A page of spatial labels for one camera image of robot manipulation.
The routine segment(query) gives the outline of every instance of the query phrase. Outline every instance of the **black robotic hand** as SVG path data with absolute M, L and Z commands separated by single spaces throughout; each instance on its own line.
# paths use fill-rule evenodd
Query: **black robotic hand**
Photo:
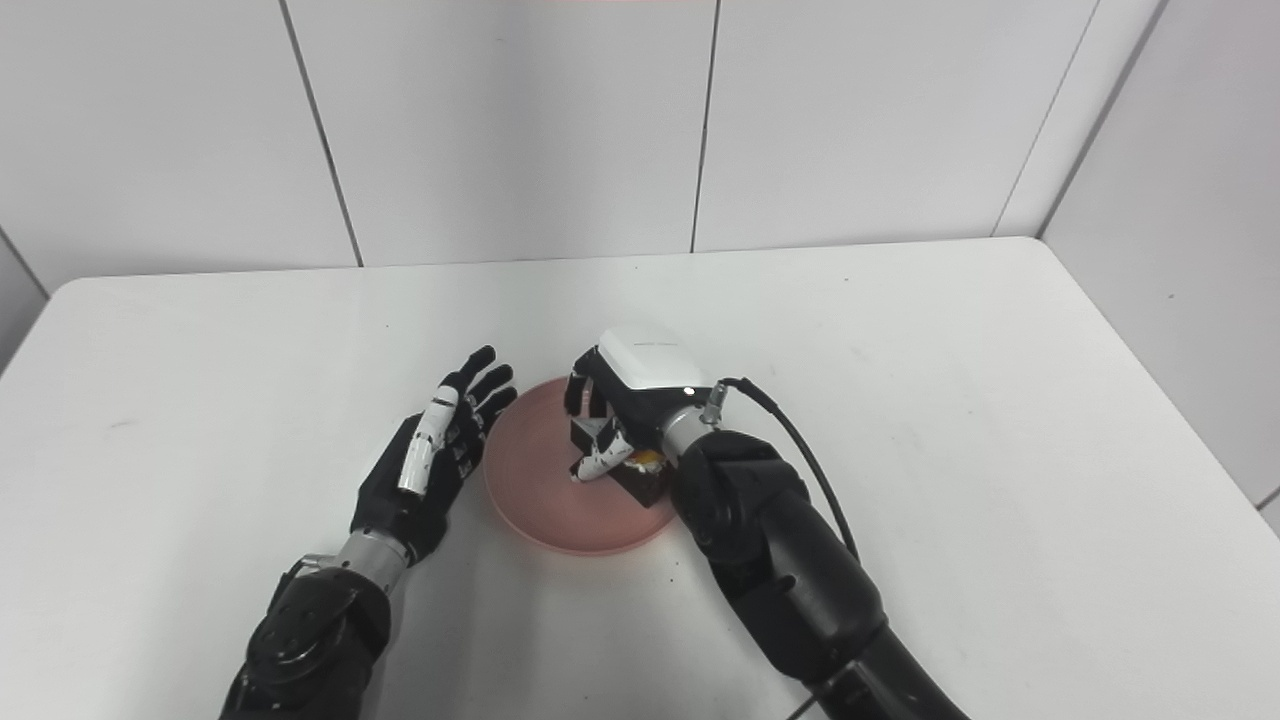
M 609 474 L 650 505 L 663 489 L 657 479 L 664 469 L 663 455 L 675 460 L 664 441 L 678 434 L 672 427 L 695 415 L 710 389 L 692 356 L 671 333 L 634 325 L 611 328 L 573 363 L 564 389 L 564 410 L 575 418 L 573 441 L 584 451 L 570 469 L 572 478 L 589 482 Z
M 369 473 L 337 556 L 303 556 L 280 578 L 250 638 L 223 720 L 355 720 L 390 641 L 390 591 L 430 555 L 489 428 L 516 397 L 492 347 L 449 373 L 424 413 L 401 423 Z
M 475 380 L 494 360 L 490 346 L 475 351 L 462 369 L 440 383 L 426 410 L 434 418 L 424 423 L 424 413 L 419 413 L 401 423 L 360 486 L 351 532 L 371 529 L 394 538 L 408 551 L 410 565 L 440 544 L 449 507 L 480 464 L 489 429 L 516 398 L 516 388 L 507 386 L 513 374 L 511 365 L 498 365 Z M 426 474 L 421 493 L 403 487 L 415 484 L 415 470 Z

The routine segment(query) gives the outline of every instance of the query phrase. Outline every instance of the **robotic hand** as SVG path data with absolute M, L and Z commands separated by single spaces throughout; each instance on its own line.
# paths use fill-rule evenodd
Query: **robotic hand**
M 965 719 L 888 628 L 838 510 L 846 542 L 772 446 L 719 429 L 728 387 L 783 423 L 836 510 L 808 446 L 763 391 L 745 378 L 709 386 L 676 337 L 650 328 L 609 329 L 575 363 L 564 409 L 584 457 L 573 478 L 613 477 L 645 505 L 669 491 L 765 657 L 810 689 L 792 717 L 818 702 L 841 720 Z
M 430 555 L 480 462 L 488 430 L 516 398 L 509 365 L 477 350 L 428 409 L 406 418 L 369 473 L 337 556 L 307 555 L 276 585 L 248 643 L 223 720 L 351 720 L 390 639 L 390 592 Z

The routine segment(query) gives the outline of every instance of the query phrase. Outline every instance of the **robot finger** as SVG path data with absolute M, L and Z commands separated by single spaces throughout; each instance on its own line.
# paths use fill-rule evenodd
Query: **robot finger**
M 586 391 L 586 380 L 591 368 L 591 359 L 596 350 L 593 347 L 573 361 L 573 369 L 568 373 L 568 383 L 564 386 L 564 411 L 570 415 L 582 413 L 582 393 Z
M 472 407 L 477 407 L 486 397 L 489 397 L 490 392 L 509 383 L 513 377 L 515 372 L 511 369 L 511 365 L 498 365 L 493 370 L 489 370 L 485 373 L 485 377 L 480 378 L 480 382 L 471 386 L 471 389 L 467 391 L 467 404 Z
M 493 423 L 502 415 L 511 402 L 516 400 L 516 388 L 504 387 L 493 393 L 479 407 L 463 404 L 454 415 L 454 423 L 449 428 L 444 442 L 454 445 L 457 442 L 471 442 L 472 439 L 484 442 L 493 428 Z
M 462 364 L 461 369 L 444 375 L 444 380 L 440 382 L 440 386 L 452 387 L 461 396 L 466 392 L 471 380 L 476 379 L 480 370 L 492 365 L 497 359 L 497 351 L 494 351 L 492 345 L 486 345 L 472 352 L 471 357 L 467 357 L 467 361 Z
M 603 478 L 609 470 L 617 468 L 630 457 L 632 452 L 635 452 L 635 446 L 627 441 L 622 423 L 616 416 L 609 418 L 591 442 L 591 452 L 588 452 L 570 466 L 570 478 L 577 483 Z

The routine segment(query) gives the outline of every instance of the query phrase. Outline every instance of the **round plate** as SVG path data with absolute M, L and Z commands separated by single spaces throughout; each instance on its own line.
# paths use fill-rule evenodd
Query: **round plate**
M 493 425 L 481 461 L 498 514 L 530 541 L 570 555 L 644 544 L 676 515 L 666 498 L 644 507 L 611 478 L 575 483 L 581 452 L 568 439 L 564 378 L 521 395 Z

